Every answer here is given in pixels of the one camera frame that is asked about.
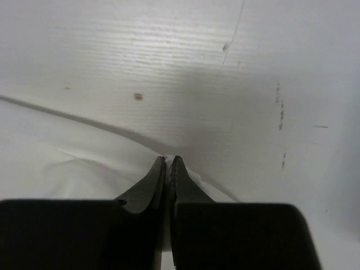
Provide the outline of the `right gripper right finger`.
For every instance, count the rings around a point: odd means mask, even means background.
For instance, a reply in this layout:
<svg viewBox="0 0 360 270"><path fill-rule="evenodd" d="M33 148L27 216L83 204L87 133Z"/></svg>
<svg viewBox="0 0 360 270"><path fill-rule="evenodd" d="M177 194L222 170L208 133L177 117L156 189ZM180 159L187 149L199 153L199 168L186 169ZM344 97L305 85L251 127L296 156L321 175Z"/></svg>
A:
<svg viewBox="0 0 360 270"><path fill-rule="evenodd" d="M278 203L216 202L176 156L170 173L176 269L320 269L302 213Z"/></svg>

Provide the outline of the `white t shirt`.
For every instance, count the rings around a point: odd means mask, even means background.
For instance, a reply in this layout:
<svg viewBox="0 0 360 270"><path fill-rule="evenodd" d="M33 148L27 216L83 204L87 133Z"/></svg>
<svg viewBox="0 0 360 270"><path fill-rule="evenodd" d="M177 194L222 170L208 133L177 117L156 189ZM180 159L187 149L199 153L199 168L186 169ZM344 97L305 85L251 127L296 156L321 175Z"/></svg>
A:
<svg viewBox="0 0 360 270"><path fill-rule="evenodd" d="M161 255L172 251L170 173L175 156L159 156L101 134L99 129L66 118L1 102L1 201L112 200L138 183L163 157Z"/></svg>

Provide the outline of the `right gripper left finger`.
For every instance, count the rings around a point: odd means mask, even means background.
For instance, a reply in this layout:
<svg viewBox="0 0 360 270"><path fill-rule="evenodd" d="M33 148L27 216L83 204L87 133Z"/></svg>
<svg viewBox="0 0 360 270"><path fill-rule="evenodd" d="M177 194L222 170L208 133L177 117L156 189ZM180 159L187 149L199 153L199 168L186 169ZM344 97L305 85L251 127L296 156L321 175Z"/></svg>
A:
<svg viewBox="0 0 360 270"><path fill-rule="evenodd" d="M1 201L1 268L160 269L165 173L112 200Z"/></svg>

